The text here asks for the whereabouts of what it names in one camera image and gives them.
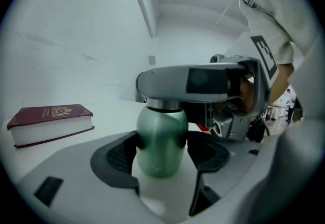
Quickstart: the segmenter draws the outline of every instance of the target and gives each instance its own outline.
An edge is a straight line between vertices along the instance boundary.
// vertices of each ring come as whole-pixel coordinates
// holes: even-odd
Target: black logo on shirt
[[[269,78],[271,79],[275,74],[277,67],[270,48],[264,40],[263,36],[252,36],[251,39],[253,40],[258,52],[260,53],[265,67],[268,71]]]

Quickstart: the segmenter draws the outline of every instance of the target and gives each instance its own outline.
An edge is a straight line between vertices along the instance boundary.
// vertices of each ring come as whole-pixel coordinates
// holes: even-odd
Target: white table
[[[84,106],[93,113],[92,124],[95,129],[26,148],[14,147],[11,133],[6,128],[10,119],[4,121],[0,135],[0,159],[14,184],[62,148],[135,130],[138,115],[145,104],[116,100]],[[201,131],[192,123],[189,124],[189,130]],[[187,218],[197,175],[187,149],[179,171],[171,178],[159,180],[145,175],[140,170],[136,158],[132,175],[139,180],[140,199],[165,222],[176,223]]]

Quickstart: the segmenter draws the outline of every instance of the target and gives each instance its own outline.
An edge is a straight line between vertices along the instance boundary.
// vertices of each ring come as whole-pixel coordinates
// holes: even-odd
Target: red book
[[[42,144],[94,129],[93,114],[80,104],[22,108],[10,120],[17,148]]]

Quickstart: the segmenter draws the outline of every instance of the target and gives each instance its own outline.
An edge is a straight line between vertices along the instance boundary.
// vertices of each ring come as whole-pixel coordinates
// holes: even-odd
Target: white pipe
[[[229,9],[230,5],[232,4],[234,0],[230,0],[228,5],[226,6],[226,8],[224,9],[223,13],[219,16],[218,20],[216,21],[216,23],[214,24],[215,26],[218,25],[218,23],[221,21],[221,19],[223,18],[224,14],[227,12],[227,10]]]

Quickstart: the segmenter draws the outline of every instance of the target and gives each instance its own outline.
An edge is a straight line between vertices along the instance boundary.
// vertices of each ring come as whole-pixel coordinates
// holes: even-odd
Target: metal bottle
[[[175,174],[182,161],[187,131],[187,116],[180,104],[147,100],[137,121],[140,169],[156,178]]]

